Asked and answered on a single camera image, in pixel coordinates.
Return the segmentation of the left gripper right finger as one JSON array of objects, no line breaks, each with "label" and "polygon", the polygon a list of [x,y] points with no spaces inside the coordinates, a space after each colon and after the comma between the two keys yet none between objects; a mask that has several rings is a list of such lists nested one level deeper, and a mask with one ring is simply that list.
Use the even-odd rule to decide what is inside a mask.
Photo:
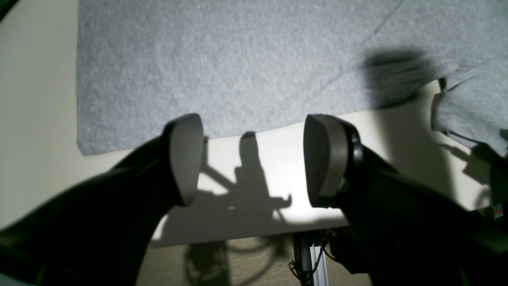
[{"label": "left gripper right finger", "polygon": [[507,233],[400,174],[325,114],[304,122],[307,193],[338,208],[374,286],[506,286]]}]

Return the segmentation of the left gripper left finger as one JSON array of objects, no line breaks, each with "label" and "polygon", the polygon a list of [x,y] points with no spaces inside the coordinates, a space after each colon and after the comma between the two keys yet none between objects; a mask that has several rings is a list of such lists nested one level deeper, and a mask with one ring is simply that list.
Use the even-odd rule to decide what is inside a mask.
[{"label": "left gripper left finger", "polygon": [[1,273],[36,286],[133,286],[160,220],[196,197],[201,116],[173,119],[110,170],[1,231]]}]

